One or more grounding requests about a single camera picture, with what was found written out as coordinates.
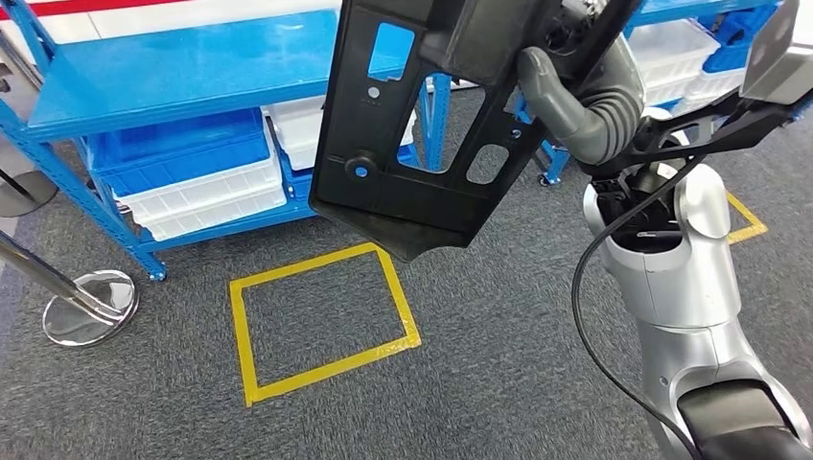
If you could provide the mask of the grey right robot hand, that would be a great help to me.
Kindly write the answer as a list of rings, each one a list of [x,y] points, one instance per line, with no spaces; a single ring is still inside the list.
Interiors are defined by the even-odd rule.
[[[579,162],[603,164],[634,138],[645,91],[623,35],[575,94],[562,84],[553,61],[541,48],[528,47],[519,53],[518,75],[531,113]]]

